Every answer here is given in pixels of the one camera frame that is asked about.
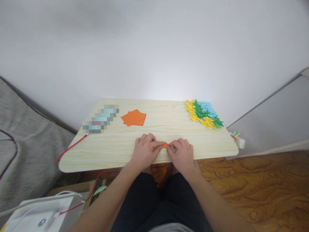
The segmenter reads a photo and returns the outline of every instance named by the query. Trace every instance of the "red wire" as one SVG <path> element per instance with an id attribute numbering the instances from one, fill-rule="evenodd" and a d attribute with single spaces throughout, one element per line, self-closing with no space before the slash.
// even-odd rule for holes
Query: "red wire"
<path id="1" fill-rule="evenodd" d="M 237 140 L 236 137 L 235 137 L 234 135 L 231 135 L 231 136 L 232 136 L 235 140 Z"/>
<path id="2" fill-rule="evenodd" d="M 84 137 L 82 137 L 80 140 L 78 140 L 78 142 L 76 142 L 75 144 L 73 144 L 72 146 L 70 146 L 68 149 L 66 149 L 58 158 L 57 161 L 60 162 L 61 157 L 68 151 L 70 150 L 72 147 L 74 147 L 76 144 L 78 144 L 80 141 L 82 141 L 84 138 L 86 138 L 88 135 L 84 135 Z"/>
<path id="3" fill-rule="evenodd" d="M 87 200 L 86 200 L 85 202 L 87 202 L 87 201 L 92 197 L 92 193 L 93 193 L 93 191 L 94 191 L 94 188 L 96 187 L 96 183 L 97 183 L 97 180 L 98 180 L 99 176 L 100 176 L 102 173 L 107 172 L 107 171 L 110 171 L 110 170 L 111 170 L 111 169 L 107 169 L 107 170 L 101 172 L 101 173 L 98 175 L 98 177 L 97 177 L 97 179 L 96 179 L 96 182 L 94 182 L 94 186 L 93 186 L 93 189 L 92 189 L 92 191 L 91 191 L 91 194 L 89 195 L 89 197 L 87 198 Z M 77 205 L 77 206 L 75 206 L 75 207 L 73 207 L 73 208 L 71 208 L 71 209 L 69 209 L 69 210 L 67 210 L 67 211 L 61 212 L 59 215 L 64 214 L 64 213 L 67 213 L 67 212 L 69 212 L 69 211 L 71 211 L 71 210 L 77 208 L 78 206 L 81 206 L 81 205 L 84 204 L 85 202 L 80 203 L 79 205 Z"/>

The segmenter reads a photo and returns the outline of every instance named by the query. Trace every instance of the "finger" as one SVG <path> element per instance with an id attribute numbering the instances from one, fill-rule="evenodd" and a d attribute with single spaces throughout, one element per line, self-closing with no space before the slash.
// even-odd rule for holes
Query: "finger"
<path id="1" fill-rule="evenodd" d="M 177 139 L 177 141 L 178 141 L 181 145 L 185 145 L 185 144 L 186 144 L 186 142 L 185 142 L 182 138 Z"/>
<path id="2" fill-rule="evenodd" d="M 159 152 L 162 150 L 162 147 L 163 146 L 159 146 L 159 147 L 157 147 L 155 150 L 154 150 L 154 155 L 157 157 L 158 155 L 159 155 Z"/>
<path id="3" fill-rule="evenodd" d="M 181 144 L 177 140 L 174 140 L 173 142 L 169 144 L 169 146 L 174 146 L 177 149 L 179 149 L 181 147 Z"/>
<path id="4" fill-rule="evenodd" d="M 145 138 L 145 140 L 149 142 L 155 141 L 155 136 L 152 133 L 149 133 L 147 137 Z"/>
<path id="5" fill-rule="evenodd" d="M 165 142 L 155 141 L 155 142 L 150 143 L 152 148 L 162 146 L 163 144 L 165 144 Z"/>
<path id="6" fill-rule="evenodd" d="M 173 156 L 173 155 L 175 155 L 175 153 L 173 152 L 173 150 L 171 149 L 170 146 L 167 146 L 167 147 L 166 147 L 166 151 L 167 151 L 167 153 L 168 153 L 168 155 L 169 155 L 170 157 Z"/>
<path id="7" fill-rule="evenodd" d="M 144 139 L 147 137 L 146 134 L 143 134 L 142 137 L 141 137 L 141 141 L 144 141 Z"/>
<path id="8" fill-rule="evenodd" d="M 137 139 L 135 140 L 135 146 L 140 142 L 140 140 L 141 140 L 141 138 L 137 138 Z"/>

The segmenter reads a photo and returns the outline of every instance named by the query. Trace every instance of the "brown patterned floor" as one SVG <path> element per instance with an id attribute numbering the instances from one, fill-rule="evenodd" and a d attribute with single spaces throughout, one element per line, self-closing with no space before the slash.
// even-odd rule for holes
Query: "brown patterned floor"
<path id="1" fill-rule="evenodd" d="M 309 153 L 198 160 L 202 175 L 257 231 L 309 231 Z M 169 163 L 152 165 L 160 183 Z M 82 173 L 80 182 L 102 170 Z M 120 168 L 102 175 L 117 176 Z"/>

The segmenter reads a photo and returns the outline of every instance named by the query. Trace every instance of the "small orange paper piece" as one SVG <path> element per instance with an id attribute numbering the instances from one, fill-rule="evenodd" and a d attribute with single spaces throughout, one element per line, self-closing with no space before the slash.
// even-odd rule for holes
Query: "small orange paper piece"
<path id="1" fill-rule="evenodd" d="M 137 125 L 143 126 L 146 118 L 145 113 L 141 113 L 139 110 L 129 111 L 126 115 L 121 117 L 123 120 L 123 124 L 127 126 Z"/>
<path id="2" fill-rule="evenodd" d="M 165 144 L 163 144 L 163 147 L 162 148 L 166 148 L 167 147 L 167 142 L 165 142 Z"/>

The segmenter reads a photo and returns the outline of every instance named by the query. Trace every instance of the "black shorts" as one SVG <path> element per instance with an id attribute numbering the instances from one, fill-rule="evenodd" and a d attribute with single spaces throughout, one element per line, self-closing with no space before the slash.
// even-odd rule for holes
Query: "black shorts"
<path id="1" fill-rule="evenodd" d="M 178 222 L 195 232 L 213 231 L 193 189 L 181 173 L 166 182 L 159 196 L 153 176 L 142 172 L 131 185 L 115 220 L 112 232 L 144 232 Z"/>

